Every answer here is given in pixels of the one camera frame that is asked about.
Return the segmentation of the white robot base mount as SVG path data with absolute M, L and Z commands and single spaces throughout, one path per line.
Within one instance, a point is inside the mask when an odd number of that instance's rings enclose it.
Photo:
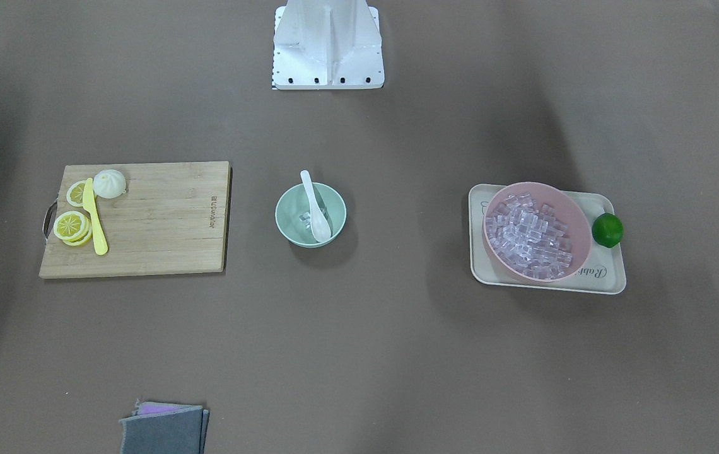
M 385 85 L 377 8 L 365 1 L 288 1 L 274 14 L 274 90 L 371 90 Z

